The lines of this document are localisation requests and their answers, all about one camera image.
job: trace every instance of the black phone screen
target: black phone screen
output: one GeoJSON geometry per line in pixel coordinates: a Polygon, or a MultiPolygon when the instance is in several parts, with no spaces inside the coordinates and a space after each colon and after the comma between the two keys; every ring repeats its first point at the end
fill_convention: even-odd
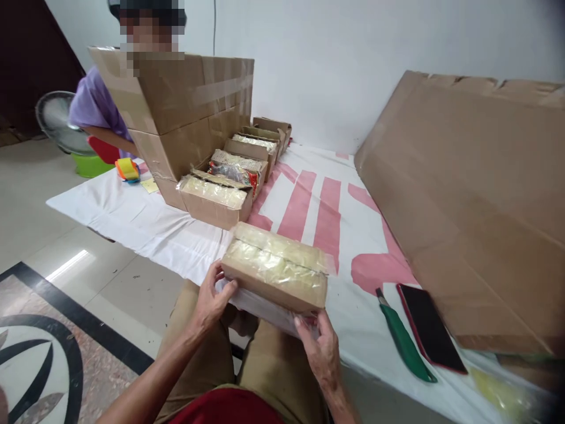
{"type": "Polygon", "coordinates": [[[398,291],[423,355],[436,365],[467,374],[430,294],[402,284],[398,291]]]}

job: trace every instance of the dark doorway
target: dark doorway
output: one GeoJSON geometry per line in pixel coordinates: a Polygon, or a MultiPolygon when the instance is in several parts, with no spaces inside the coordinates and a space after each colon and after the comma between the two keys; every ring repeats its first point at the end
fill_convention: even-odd
{"type": "Polygon", "coordinates": [[[20,133],[40,133],[45,93],[76,91],[84,70],[44,0],[0,2],[0,115],[20,133]]]}

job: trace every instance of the purple shirt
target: purple shirt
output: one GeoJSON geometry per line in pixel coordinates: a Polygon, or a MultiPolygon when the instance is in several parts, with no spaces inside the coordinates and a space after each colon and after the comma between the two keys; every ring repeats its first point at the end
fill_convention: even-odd
{"type": "MultiPolygon", "coordinates": [[[[78,127],[108,128],[120,137],[134,142],[97,67],[92,67],[78,83],[77,94],[71,103],[69,122],[78,127]]],[[[121,149],[119,156],[135,159],[135,155],[121,149]]]]}

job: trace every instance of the khaki pants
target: khaki pants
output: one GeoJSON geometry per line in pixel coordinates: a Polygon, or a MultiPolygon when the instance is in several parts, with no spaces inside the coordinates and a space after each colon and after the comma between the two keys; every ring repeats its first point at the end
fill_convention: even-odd
{"type": "MultiPolygon", "coordinates": [[[[173,344],[187,325],[198,300],[198,290],[196,284],[187,280],[157,356],[173,344]]],[[[167,422],[197,397],[227,386],[254,392],[286,423],[327,423],[325,402],[302,343],[271,324],[260,321],[245,350],[240,373],[237,378],[234,376],[228,325],[236,314],[237,310],[228,305],[222,319],[188,363],[155,422],[167,422]]]]}

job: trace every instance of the green bucket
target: green bucket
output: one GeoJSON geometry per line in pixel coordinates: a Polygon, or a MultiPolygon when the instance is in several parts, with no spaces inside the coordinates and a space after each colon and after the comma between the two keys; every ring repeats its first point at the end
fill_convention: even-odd
{"type": "Polygon", "coordinates": [[[100,156],[83,156],[71,153],[77,164],[77,174],[83,178],[94,178],[113,169],[114,164],[107,164],[100,156]]]}

